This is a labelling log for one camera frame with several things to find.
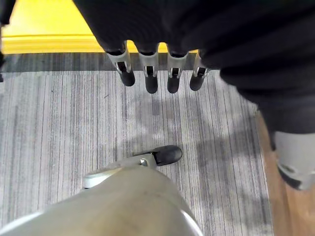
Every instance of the black cloth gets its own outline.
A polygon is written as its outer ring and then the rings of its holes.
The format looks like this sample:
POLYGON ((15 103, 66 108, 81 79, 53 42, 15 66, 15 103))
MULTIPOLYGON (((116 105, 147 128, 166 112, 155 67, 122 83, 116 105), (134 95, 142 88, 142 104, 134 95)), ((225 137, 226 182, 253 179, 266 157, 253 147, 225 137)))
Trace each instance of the black cloth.
POLYGON ((10 16, 13 11, 15 0, 0 0, 0 23, 8 25, 10 23, 10 16))

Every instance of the gray carpet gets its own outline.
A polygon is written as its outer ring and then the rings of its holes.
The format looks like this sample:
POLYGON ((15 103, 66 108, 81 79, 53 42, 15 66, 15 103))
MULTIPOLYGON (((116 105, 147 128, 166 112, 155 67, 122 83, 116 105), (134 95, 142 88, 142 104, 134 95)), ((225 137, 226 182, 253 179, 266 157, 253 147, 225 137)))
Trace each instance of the gray carpet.
POLYGON ((20 60, 9 59, 0 84, 1 226, 78 193, 92 170, 174 144, 182 160, 159 170, 177 184, 206 236, 273 235, 255 106, 218 71, 198 92, 184 72, 177 94, 167 92, 161 71, 150 95, 139 71, 126 88, 115 71, 40 72, 39 65, 27 69, 34 61, 17 68, 20 60))

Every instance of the black rubber fingertip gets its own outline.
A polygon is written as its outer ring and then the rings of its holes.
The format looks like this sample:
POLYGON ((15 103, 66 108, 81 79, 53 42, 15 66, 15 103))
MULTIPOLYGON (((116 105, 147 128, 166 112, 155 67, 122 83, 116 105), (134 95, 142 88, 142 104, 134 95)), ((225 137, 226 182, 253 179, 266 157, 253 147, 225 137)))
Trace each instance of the black rubber fingertip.
POLYGON ((154 76, 146 77, 146 89, 148 93, 156 93, 158 90, 158 78, 154 76))
POLYGON ((176 93, 178 91, 179 80, 180 80, 180 78, 177 78, 177 76, 168 77, 167 90, 170 93, 176 93))
POLYGON ((135 83, 133 71, 130 71, 129 73, 123 72, 121 74, 121 79, 122 79, 123 84, 127 87, 133 86, 135 83))
POLYGON ((201 88, 203 81, 204 81, 204 78, 202 78, 201 76, 196 77, 192 74, 190 83, 189 83, 190 89, 193 91, 198 91, 201 88))

